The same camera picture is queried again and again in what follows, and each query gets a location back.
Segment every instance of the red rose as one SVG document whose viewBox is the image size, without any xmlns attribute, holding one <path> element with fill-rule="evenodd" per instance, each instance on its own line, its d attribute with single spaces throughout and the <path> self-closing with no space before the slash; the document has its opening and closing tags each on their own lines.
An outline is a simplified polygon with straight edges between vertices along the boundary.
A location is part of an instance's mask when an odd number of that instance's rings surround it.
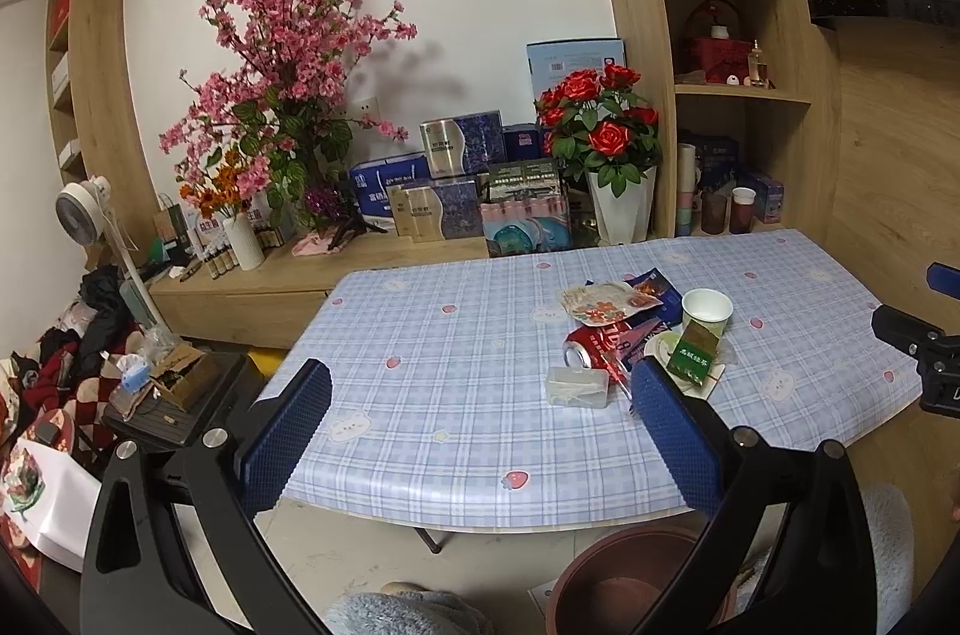
<svg viewBox="0 0 960 635">
<path fill-rule="evenodd" d="M 600 79 L 600 85 L 604 88 L 626 89 L 632 87 L 637 80 L 640 80 L 640 76 L 629 67 L 608 64 L 603 67 L 603 77 Z"/>
<path fill-rule="evenodd" d="M 560 83 L 560 92 L 572 100 L 592 100 L 600 92 L 597 73 L 594 70 L 579 70 L 568 74 Z"/>
<path fill-rule="evenodd" d="M 648 126 L 653 126 L 659 120 L 659 114 L 652 107 L 631 107 L 629 110 L 624 110 L 623 115 L 640 119 Z"/>
<path fill-rule="evenodd" d="M 541 94 L 538 100 L 536 100 L 536 111 L 543 113 L 547 110 L 550 110 L 560 104 L 560 100 L 563 99 L 563 92 L 560 92 L 560 89 L 554 91 L 551 88 L 548 88 Z"/>
<path fill-rule="evenodd" d="M 560 123 L 560 119 L 563 117 L 563 108 L 554 107 L 552 110 L 547 110 L 544 114 L 541 115 L 541 124 L 547 128 L 552 129 L 554 126 Z"/>
<path fill-rule="evenodd" d="M 590 132 L 590 144 L 593 149 L 600 151 L 604 156 L 618 156 L 627 148 L 630 142 L 630 130 L 626 126 L 604 121 L 597 129 Z"/>
</svg>

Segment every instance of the white fan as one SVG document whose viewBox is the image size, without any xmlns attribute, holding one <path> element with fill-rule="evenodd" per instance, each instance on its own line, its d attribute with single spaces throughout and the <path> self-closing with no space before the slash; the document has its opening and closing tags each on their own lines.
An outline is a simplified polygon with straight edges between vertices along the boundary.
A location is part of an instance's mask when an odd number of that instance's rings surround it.
<svg viewBox="0 0 960 635">
<path fill-rule="evenodd" d="M 150 297 L 150 292 L 143 285 L 140 273 L 137 272 L 130 250 L 117 227 L 116 215 L 110 207 L 109 199 L 110 184 L 102 175 L 82 183 L 68 183 L 64 190 L 56 195 L 56 217 L 70 239 L 84 247 L 97 242 L 102 234 L 105 234 L 113 252 L 120 254 L 123 258 L 124 266 L 133 279 L 133 285 L 136 285 L 140 292 L 150 315 L 154 316 L 158 325 L 169 330 L 154 300 Z"/>
</svg>

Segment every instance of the potted plant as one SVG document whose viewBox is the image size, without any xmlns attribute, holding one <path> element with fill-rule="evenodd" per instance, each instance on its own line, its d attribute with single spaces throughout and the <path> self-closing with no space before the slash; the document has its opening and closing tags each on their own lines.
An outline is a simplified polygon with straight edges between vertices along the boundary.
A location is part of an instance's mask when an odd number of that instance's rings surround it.
<svg viewBox="0 0 960 635">
<path fill-rule="evenodd" d="M 179 195 L 204 218 L 219 213 L 224 232 L 241 269 L 263 263 L 263 249 L 253 234 L 247 210 L 253 194 L 270 182 L 267 159 L 246 156 L 237 143 L 193 130 L 186 137 L 186 158 L 176 165 Z"/>
<path fill-rule="evenodd" d="M 659 116 L 632 90 L 639 80 L 608 64 L 603 74 L 570 73 L 536 100 L 544 152 L 565 177 L 587 176 L 600 237 L 611 245 L 646 239 L 661 160 Z"/>
<path fill-rule="evenodd" d="M 184 119 L 160 136 L 169 152 L 192 129 L 226 132 L 243 155 L 269 162 L 267 199 L 280 218 L 284 199 L 299 225 L 320 229 L 353 214 L 344 183 L 352 126 L 376 128 L 391 140 L 407 130 L 389 121 L 344 116 L 349 73 L 384 40 L 411 40 L 395 1 L 384 18 L 362 14 L 363 0 L 203 0 L 200 16 L 217 30 L 217 43 L 241 60 L 234 73 L 213 73 L 190 86 L 196 100 Z M 245 13 L 241 30 L 233 15 Z M 181 71 L 186 80 L 186 70 Z"/>
</svg>

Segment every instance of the electrical outlet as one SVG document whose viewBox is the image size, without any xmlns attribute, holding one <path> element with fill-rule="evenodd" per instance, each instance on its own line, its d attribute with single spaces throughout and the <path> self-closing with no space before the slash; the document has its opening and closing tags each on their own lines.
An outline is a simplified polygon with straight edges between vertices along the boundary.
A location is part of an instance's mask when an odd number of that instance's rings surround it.
<svg viewBox="0 0 960 635">
<path fill-rule="evenodd" d="M 347 117 L 352 119 L 362 119 L 363 116 L 368 116 L 374 121 L 379 121 L 380 119 L 380 106 L 376 103 L 376 97 L 370 97 L 368 100 L 359 100 L 355 102 L 350 102 L 347 105 Z"/>
</svg>

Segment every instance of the white vase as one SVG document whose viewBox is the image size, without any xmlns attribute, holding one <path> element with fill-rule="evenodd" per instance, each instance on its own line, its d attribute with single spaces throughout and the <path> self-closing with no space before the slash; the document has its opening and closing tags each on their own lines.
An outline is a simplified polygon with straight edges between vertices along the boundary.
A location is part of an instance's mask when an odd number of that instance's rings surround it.
<svg viewBox="0 0 960 635">
<path fill-rule="evenodd" d="M 256 269 L 263 263 L 263 248 L 253 234 L 253 226 L 246 213 L 224 218 L 224 232 L 230 247 L 240 263 L 240 269 Z"/>
<path fill-rule="evenodd" d="M 643 173 L 640 183 L 628 183 L 621 196 L 613 196 L 610 185 L 600 188 L 596 172 L 587 172 L 590 196 L 597 216 L 600 239 L 611 245 L 626 245 L 647 239 L 650 210 L 654 204 L 656 167 Z"/>
</svg>

